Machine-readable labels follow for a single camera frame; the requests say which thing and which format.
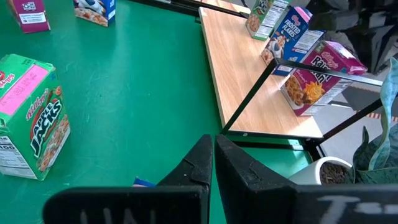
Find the cereal box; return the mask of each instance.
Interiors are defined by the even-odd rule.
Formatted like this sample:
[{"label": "cereal box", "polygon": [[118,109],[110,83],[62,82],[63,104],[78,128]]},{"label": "cereal box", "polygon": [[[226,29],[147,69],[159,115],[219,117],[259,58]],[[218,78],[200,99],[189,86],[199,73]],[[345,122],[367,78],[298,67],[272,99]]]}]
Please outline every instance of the cereal box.
[{"label": "cereal box", "polygon": [[73,4],[77,17],[106,27],[114,21],[115,0],[73,0]]},{"label": "cereal box", "polygon": [[8,6],[26,34],[50,30],[43,0],[7,0]]},{"label": "cereal box", "polygon": [[[323,35],[323,31],[308,29],[311,16],[301,7],[292,7],[289,10],[261,53],[267,65],[273,58],[301,62],[305,54]],[[287,76],[291,71],[292,68],[279,66],[275,69],[274,75]]]},{"label": "cereal box", "polygon": [[69,133],[54,66],[5,56],[0,61],[0,172],[44,180]]},{"label": "cereal box", "polygon": [[[341,44],[319,42],[303,63],[315,67],[362,75],[367,68]],[[352,81],[305,70],[294,70],[281,91],[296,115],[313,115],[340,94]]]},{"label": "cereal box", "polygon": [[250,35],[257,40],[267,40],[290,0],[257,0],[246,21]]}]

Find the pink label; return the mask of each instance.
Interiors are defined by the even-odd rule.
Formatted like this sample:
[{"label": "pink label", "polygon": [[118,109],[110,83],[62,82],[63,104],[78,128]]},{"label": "pink label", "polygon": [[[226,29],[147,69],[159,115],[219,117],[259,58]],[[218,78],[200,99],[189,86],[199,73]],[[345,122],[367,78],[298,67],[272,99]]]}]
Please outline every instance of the pink label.
[{"label": "pink label", "polygon": [[33,65],[0,99],[0,112],[13,115],[48,73],[46,69]]}]

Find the black plastic part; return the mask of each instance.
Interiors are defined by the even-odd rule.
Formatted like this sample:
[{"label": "black plastic part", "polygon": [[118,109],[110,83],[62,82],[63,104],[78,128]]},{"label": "black plastic part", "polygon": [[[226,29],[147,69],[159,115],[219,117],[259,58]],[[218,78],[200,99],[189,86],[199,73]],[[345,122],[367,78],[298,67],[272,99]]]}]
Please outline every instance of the black plastic part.
[{"label": "black plastic part", "polygon": [[45,223],[208,223],[213,141],[203,135],[154,188],[82,188],[45,204]]},{"label": "black plastic part", "polygon": [[188,154],[157,185],[200,185],[210,191],[213,169],[213,141],[209,134],[203,135]]},{"label": "black plastic part", "polygon": [[295,184],[216,136],[216,175],[227,223],[287,223]]},{"label": "black plastic part", "polygon": [[293,223],[397,223],[398,185],[297,185]]},{"label": "black plastic part", "polygon": [[44,205],[45,224],[208,223],[209,192],[200,186],[77,188]]}]

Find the red cereal box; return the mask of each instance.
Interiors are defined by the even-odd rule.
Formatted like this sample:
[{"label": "red cereal box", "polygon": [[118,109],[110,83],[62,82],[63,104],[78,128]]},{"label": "red cereal box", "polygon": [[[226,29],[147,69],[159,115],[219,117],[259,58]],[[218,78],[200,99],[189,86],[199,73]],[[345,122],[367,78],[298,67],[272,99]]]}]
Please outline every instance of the red cereal box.
[{"label": "red cereal box", "polygon": [[[362,75],[368,69],[351,52],[336,42],[321,41],[302,61],[303,64]],[[352,81],[305,70],[294,70],[281,91],[296,115],[313,115]]]}]

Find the green table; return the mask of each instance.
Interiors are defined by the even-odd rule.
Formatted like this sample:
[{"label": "green table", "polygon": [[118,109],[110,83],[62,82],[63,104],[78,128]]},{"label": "green table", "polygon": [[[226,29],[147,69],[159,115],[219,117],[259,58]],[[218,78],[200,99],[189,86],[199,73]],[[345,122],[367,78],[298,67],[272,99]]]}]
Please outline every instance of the green table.
[{"label": "green table", "polygon": [[[0,56],[57,67],[72,133],[45,181],[0,175],[1,223],[42,223],[45,201],[70,187],[156,183],[201,135],[221,131],[194,17],[120,0],[105,28],[76,18],[71,1],[45,5],[52,30],[23,34],[0,1]],[[297,151],[247,152],[286,177],[308,164]],[[211,223],[224,223],[215,173],[211,193]]]}]

